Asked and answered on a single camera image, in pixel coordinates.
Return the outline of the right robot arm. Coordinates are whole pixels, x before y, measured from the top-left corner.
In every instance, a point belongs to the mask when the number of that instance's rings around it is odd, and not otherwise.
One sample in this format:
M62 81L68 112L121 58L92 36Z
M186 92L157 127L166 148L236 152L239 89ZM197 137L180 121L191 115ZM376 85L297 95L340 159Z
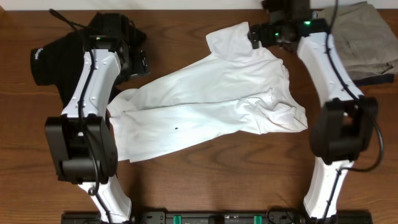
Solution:
M296 223L372 223L369 211L339 211L337 200L348 172L369 172L354 162L365 151L374 131L378 102L365 97L352 82L336 53L331 29L324 19L277 21L250 27L253 48L295 44L296 54L308 70L320 100L321 112L310 133L315 167L304 197L305 213Z

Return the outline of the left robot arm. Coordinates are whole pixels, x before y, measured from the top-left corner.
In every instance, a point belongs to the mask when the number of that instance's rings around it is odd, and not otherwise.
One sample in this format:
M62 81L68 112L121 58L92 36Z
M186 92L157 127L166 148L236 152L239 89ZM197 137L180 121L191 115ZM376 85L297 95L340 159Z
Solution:
M150 72L146 53L97 42L83 58L72 98L60 116L47 118L45 133L58 179L79 186L98 209L65 212L61 222L134 223L131 199L116 174L118 150L106 110L115 85Z

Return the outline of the white t-shirt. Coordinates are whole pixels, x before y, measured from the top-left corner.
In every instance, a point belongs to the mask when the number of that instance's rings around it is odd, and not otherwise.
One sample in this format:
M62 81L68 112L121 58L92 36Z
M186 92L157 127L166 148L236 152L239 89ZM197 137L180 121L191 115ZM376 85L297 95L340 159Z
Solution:
M283 61L254 49L248 32L242 22L209 33L207 57L116 96L108 111L118 159L144 161L237 131L307 129Z

